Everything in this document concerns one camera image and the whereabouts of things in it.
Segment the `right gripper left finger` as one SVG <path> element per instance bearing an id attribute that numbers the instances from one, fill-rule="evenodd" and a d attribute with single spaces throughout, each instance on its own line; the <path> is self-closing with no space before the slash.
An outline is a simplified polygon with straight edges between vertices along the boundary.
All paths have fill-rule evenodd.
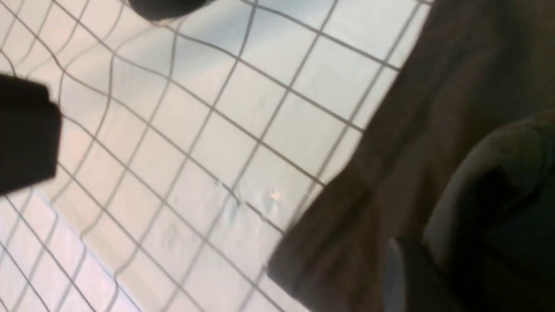
<path id="1" fill-rule="evenodd" d="M 53 179 L 62 113 L 38 82 L 0 77 L 0 194 Z"/>

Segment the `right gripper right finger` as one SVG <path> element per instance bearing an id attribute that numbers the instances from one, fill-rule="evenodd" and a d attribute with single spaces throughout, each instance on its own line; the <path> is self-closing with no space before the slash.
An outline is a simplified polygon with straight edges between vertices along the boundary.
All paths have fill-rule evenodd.
<path id="1" fill-rule="evenodd" d="M 382 301 L 385 312 L 460 311 L 426 249 L 407 238 L 392 238 L 387 245 Z"/>

